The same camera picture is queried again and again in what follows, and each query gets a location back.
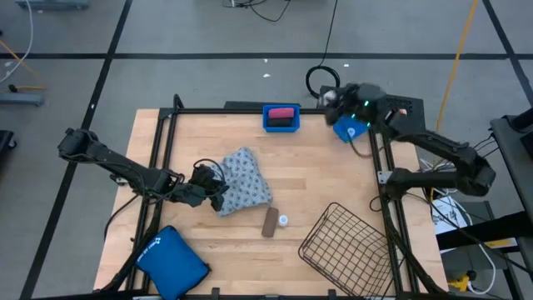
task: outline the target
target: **wooden table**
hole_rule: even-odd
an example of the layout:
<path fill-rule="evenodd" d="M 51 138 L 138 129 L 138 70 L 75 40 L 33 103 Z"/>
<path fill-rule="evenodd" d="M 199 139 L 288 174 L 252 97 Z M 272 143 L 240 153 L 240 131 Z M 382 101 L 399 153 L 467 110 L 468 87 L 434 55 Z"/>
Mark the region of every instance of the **wooden table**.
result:
<path fill-rule="evenodd" d="M 150 159 L 157 115 L 158 110 L 137 111 L 127 149 L 129 158 L 145 166 Z M 326 126 L 322 115 L 301 115 L 300 130 L 289 134 L 266 133 L 261 118 L 260 114 L 180 114 L 177 118 L 170 169 L 190 176 L 192 164 L 198 159 L 221 161 L 238 148 L 249 147 L 271 187 L 273 206 L 289 218 L 288 227 L 279 227 L 273 238 L 264 238 L 261 230 L 267 206 L 218 217 L 209 201 L 196 208 L 165 202 L 160 228 L 174 226 L 212 267 L 212 273 L 190 294 L 209 294 L 219 287 L 221 294 L 325 295 L 327 289 L 336 288 L 298 257 L 298 247 L 331 202 L 342 204 L 385 232 L 381 213 L 369 208 L 370 200 L 377 195 L 371 158 L 356 156 Z M 365 135 L 356 140 L 360 152 L 370 152 L 368 138 Z M 418 168 L 413 145 L 394 142 L 392 150 L 397 167 Z M 421 193 L 415 189 L 410 192 Z M 119 187 L 114 209 L 131 196 L 129 187 Z M 403 204 L 413 253 L 435 282 L 447 290 L 429 206 L 412 196 L 405 196 Z M 135 202 L 109 228 L 95 288 L 109 282 L 131 252 L 130 238 L 135 235 L 139 208 L 140 201 Z M 136 287 L 140 287 L 141 277 L 137 276 Z M 402 279 L 404 289 L 409 290 L 407 275 L 403 274 Z M 389 294 L 395 294 L 394 288 Z"/>

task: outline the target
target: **gray patterned towel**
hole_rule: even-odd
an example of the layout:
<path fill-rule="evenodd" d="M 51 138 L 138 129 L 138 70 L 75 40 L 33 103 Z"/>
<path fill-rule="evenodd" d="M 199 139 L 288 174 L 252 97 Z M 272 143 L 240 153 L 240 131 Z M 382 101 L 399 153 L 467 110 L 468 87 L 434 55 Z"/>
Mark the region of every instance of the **gray patterned towel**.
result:
<path fill-rule="evenodd" d="M 218 212 L 219 217 L 227 216 L 241 208 L 272 202 L 270 188 L 259 173 L 257 160 L 250 148 L 242 147 L 224 157 L 220 167 L 229 189 L 222 194 L 224 204 Z M 211 166 L 211 169 L 215 173 L 220 172 L 217 166 Z"/>

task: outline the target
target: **wire basket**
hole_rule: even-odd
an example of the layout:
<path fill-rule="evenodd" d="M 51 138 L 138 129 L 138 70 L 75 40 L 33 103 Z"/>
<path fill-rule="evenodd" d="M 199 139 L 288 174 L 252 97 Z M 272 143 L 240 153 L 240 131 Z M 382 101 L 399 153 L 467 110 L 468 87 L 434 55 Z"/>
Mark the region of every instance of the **wire basket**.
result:
<path fill-rule="evenodd" d="M 339 203 L 328 205 L 298 255 L 349 296 L 387 292 L 391 261 L 386 237 Z"/>

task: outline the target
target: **blue bag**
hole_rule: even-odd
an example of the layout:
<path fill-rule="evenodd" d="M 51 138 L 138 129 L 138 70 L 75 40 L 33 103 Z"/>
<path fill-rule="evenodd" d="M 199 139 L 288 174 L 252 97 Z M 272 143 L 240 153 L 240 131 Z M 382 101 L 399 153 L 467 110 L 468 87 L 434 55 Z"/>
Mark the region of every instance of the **blue bag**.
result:
<path fill-rule="evenodd" d="M 166 300 L 178 299 L 211 271 L 172 226 L 163 228 L 148 243 L 137 266 L 150 276 Z"/>
<path fill-rule="evenodd" d="M 348 143 L 354 138 L 367 132 L 369 124 L 356 120 L 353 117 L 341 116 L 333 125 L 333 130 L 344 142 Z"/>

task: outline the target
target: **small bottle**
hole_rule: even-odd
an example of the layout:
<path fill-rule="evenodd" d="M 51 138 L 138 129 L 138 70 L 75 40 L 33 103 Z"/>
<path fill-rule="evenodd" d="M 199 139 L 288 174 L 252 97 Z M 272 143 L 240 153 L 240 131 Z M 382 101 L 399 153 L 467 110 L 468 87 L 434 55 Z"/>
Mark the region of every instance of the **small bottle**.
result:
<path fill-rule="evenodd" d="M 289 223 L 289 218 L 286 217 L 286 215 L 281 215 L 280 221 L 279 221 L 280 226 L 285 227 L 288 223 Z"/>

